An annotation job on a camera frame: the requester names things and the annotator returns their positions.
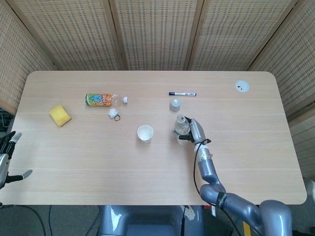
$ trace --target white round object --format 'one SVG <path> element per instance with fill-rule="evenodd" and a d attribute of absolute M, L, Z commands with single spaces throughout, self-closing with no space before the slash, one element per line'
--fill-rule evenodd
<path fill-rule="evenodd" d="M 137 134 L 142 142 L 149 143 L 153 136 L 153 128 L 147 124 L 144 124 L 138 128 Z"/>
<path fill-rule="evenodd" d="M 239 80 L 235 83 L 235 87 L 239 92 L 247 92 L 250 90 L 250 84 L 247 81 Z"/>
<path fill-rule="evenodd" d="M 114 118 L 118 114 L 118 111 L 115 108 L 109 110 L 108 115 L 110 118 Z"/>

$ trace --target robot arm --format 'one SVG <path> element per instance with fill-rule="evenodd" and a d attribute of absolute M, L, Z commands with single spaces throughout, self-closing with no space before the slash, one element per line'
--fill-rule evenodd
<path fill-rule="evenodd" d="M 244 198 L 226 192 L 206 146 L 210 140 L 206 139 L 201 125 L 196 120 L 189 118 L 187 120 L 190 124 L 190 133 L 179 138 L 190 140 L 195 145 L 194 152 L 197 152 L 196 162 L 201 177 L 208 183 L 200 188 L 202 200 L 231 211 L 248 223 L 260 236 L 292 236 L 292 216 L 287 205 L 275 200 L 266 200 L 258 208 Z"/>
<path fill-rule="evenodd" d="M 32 170 L 28 170 L 20 176 L 8 175 L 10 160 L 12 158 L 15 145 L 21 135 L 21 133 L 15 134 L 14 131 L 0 139 L 0 189 L 3 188 L 6 183 L 23 180 L 32 173 Z"/>

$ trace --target woven wall panel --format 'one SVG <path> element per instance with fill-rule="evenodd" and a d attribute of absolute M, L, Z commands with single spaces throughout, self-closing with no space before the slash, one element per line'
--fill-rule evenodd
<path fill-rule="evenodd" d="M 115 0 L 131 70 L 183 70 L 197 0 Z"/>
<path fill-rule="evenodd" d="M 315 94 L 314 3 L 305 1 L 251 68 L 275 75 L 286 112 Z"/>
<path fill-rule="evenodd" d="M 315 116 L 290 128 L 302 176 L 315 177 Z"/>
<path fill-rule="evenodd" d="M 102 0 L 14 2 L 62 69 L 119 69 Z"/>
<path fill-rule="evenodd" d="M 192 70 L 247 70 L 290 0 L 210 0 Z"/>
<path fill-rule="evenodd" d="M 55 70 L 0 3 L 0 104 L 16 113 L 27 76 L 36 70 Z"/>

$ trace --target marker pen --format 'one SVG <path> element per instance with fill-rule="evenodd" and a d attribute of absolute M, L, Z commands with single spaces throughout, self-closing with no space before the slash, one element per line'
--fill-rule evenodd
<path fill-rule="evenodd" d="M 169 96 L 193 96 L 195 97 L 197 93 L 195 92 L 169 92 Z"/>

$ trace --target clear plastic bottle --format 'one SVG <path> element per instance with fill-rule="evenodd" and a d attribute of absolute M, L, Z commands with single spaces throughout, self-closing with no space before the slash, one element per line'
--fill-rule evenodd
<path fill-rule="evenodd" d="M 177 119 L 175 121 L 175 132 L 179 135 L 188 135 L 190 132 L 190 126 L 188 121 L 186 120 L 183 114 L 178 114 Z M 177 139 L 178 143 L 181 145 L 189 143 L 188 140 L 180 140 Z"/>
<path fill-rule="evenodd" d="M 112 95 L 112 105 L 113 106 L 120 106 L 123 105 L 124 103 L 128 103 L 128 97 L 121 97 L 117 94 Z"/>
<path fill-rule="evenodd" d="M 85 96 L 85 102 L 89 106 L 119 106 L 128 103 L 128 97 L 121 97 L 117 94 L 111 95 L 108 93 L 88 93 Z"/>

